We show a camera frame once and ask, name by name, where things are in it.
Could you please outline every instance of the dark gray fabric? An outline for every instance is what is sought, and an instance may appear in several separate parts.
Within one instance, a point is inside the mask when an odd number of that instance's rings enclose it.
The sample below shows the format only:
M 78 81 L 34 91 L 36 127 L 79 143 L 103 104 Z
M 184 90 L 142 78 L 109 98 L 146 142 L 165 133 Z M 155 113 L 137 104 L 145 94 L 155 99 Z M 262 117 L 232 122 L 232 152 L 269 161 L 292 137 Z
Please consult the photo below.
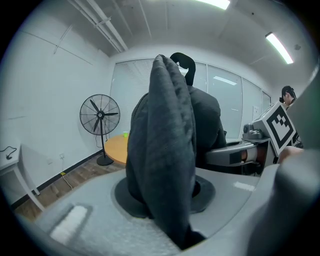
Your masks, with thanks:
M 195 184 L 196 125 L 178 66 L 158 55 L 148 99 L 131 123 L 126 176 L 132 196 L 145 202 L 155 223 L 181 249 L 204 237 L 189 224 Z
M 221 111 L 217 99 L 198 88 L 192 86 L 187 88 L 194 112 L 198 154 L 226 147 L 226 137 L 220 120 Z
M 135 108 L 133 109 L 132 111 L 132 114 L 131 114 L 131 123 L 130 123 L 130 127 L 132 127 L 132 122 L 133 120 L 135 119 L 136 117 L 136 113 L 142 109 L 145 105 L 146 102 L 148 102 L 148 92 L 142 96 L 142 98 L 139 100 L 138 104 L 135 106 Z

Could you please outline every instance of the wall outlet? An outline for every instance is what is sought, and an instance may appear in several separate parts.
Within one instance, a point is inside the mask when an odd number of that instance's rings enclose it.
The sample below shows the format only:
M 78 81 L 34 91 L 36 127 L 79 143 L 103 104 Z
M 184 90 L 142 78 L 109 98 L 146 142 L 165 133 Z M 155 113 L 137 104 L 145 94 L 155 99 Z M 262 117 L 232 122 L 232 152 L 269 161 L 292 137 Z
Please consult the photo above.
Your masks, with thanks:
M 47 163 L 48 165 L 51 165 L 53 162 L 54 162 L 54 161 L 52 160 L 52 158 L 47 158 L 47 159 L 46 159 L 46 163 Z

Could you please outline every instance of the yellow object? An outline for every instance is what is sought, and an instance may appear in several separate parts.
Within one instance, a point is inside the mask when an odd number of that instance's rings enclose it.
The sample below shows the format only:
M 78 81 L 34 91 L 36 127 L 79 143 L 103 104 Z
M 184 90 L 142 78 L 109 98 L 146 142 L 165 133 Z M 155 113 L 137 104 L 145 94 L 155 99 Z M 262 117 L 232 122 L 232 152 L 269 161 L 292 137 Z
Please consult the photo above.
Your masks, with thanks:
M 128 147 L 128 137 L 124 137 L 122 134 L 114 136 L 106 141 L 104 144 L 104 151 L 108 157 L 118 164 L 125 165 L 127 162 L 127 147 Z

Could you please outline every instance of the fluorescent light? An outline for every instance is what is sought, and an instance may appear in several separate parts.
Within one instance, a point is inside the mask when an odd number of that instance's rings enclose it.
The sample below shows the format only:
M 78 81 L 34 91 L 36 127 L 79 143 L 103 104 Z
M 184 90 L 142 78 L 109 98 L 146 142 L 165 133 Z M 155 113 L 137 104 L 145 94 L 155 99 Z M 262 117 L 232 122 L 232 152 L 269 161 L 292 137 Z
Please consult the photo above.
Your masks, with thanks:
M 267 34 L 265 38 L 277 49 L 277 51 L 281 54 L 287 64 L 294 63 L 286 48 L 273 33 Z
M 233 85 L 233 86 L 235 86 L 237 84 L 236 82 L 232 82 L 232 81 L 230 81 L 228 79 L 224 79 L 224 78 L 222 78 L 220 76 L 215 76 L 213 79 L 220 80 L 222 82 L 228 83 L 228 84 Z
M 210 4 L 224 10 L 226 10 L 230 4 L 229 0 L 196 0 L 196 1 L 204 2 L 206 4 Z

